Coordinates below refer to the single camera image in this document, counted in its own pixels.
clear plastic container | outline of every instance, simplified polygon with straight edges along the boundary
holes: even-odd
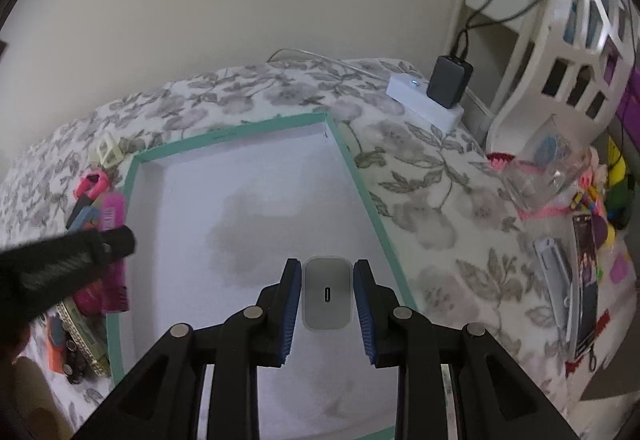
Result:
[[[551,116],[502,171],[502,181],[523,211],[539,211],[590,165],[588,148],[558,130]]]

pink keychain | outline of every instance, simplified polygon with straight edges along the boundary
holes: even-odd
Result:
[[[124,225],[125,198],[120,193],[106,193],[102,197],[100,230],[117,229]],[[125,285],[124,260],[111,264],[109,272],[102,278],[102,313],[126,312],[129,298]]]

black power adapter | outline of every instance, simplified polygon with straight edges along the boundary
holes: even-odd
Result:
[[[447,109],[452,108],[460,102],[473,71],[474,67],[466,60],[441,55],[429,79],[427,96]]]

white wall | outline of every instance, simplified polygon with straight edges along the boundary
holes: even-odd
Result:
[[[429,72],[453,0],[19,0],[0,37],[0,177],[66,121],[281,46],[401,57]]]
[[[486,105],[494,99],[517,39],[515,32],[502,25],[479,28],[469,33],[467,60],[474,67],[469,88]]]

white charger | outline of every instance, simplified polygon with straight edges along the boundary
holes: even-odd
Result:
[[[450,109],[441,106],[427,96],[428,80],[416,78],[408,73],[392,73],[386,94],[433,124],[444,134],[453,131],[465,110],[460,104]]]

